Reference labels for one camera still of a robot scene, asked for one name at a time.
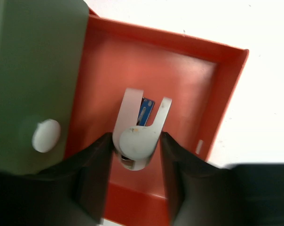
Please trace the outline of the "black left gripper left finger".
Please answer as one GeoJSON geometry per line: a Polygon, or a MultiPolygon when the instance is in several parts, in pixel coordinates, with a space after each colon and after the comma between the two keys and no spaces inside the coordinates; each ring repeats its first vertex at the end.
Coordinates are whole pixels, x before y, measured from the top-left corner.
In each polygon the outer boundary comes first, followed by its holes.
{"type": "Polygon", "coordinates": [[[37,174],[0,170],[0,226],[95,226],[103,222],[112,134],[37,174]]]}

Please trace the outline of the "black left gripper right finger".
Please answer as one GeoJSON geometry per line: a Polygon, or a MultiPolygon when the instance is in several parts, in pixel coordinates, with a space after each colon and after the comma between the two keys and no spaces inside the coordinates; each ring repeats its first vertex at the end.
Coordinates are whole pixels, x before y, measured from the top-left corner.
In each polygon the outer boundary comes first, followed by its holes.
{"type": "Polygon", "coordinates": [[[218,168],[160,136],[172,226],[284,226],[284,163],[218,168]]]}

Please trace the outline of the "white pink stapler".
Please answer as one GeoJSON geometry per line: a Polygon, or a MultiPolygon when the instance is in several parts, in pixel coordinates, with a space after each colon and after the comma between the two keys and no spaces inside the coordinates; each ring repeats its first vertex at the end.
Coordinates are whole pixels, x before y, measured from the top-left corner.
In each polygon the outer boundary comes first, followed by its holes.
{"type": "Polygon", "coordinates": [[[172,104],[172,99],[164,97],[153,123],[137,125],[143,109],[142,98],[143,90],[125,90],[112,135],[119,161],[132,171],[142,170],[149,164],[172,104]]]}

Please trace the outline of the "red drawer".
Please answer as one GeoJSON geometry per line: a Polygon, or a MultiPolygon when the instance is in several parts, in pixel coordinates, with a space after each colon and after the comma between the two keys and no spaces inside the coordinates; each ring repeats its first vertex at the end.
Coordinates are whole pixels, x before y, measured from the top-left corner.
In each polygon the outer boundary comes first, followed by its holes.
{"type": "MultiPolygon", "coordinates": [[[[161,134],[207,162],[247,57],[246,49],[90,13],[65,160],[103,134],[113,135],[125,90],[132,88],[143,90],[137,125],[151,125],[162,99],[172,99],[161,134]]],[[[149,164],[138,171],[126,169],[113,147],[103,218],[125,226],[171,226],[160,137],[149,164]]]]}

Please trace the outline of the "green drawer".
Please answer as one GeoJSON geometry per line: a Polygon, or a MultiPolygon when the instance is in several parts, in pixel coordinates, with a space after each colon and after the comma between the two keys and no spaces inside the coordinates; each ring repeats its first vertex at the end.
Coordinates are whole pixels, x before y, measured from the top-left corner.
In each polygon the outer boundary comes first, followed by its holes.
{"type": "Polygon", "coordinates": [[[88,17],[82,0],[0,0],[0,171],[63,159],[88,17]]]}

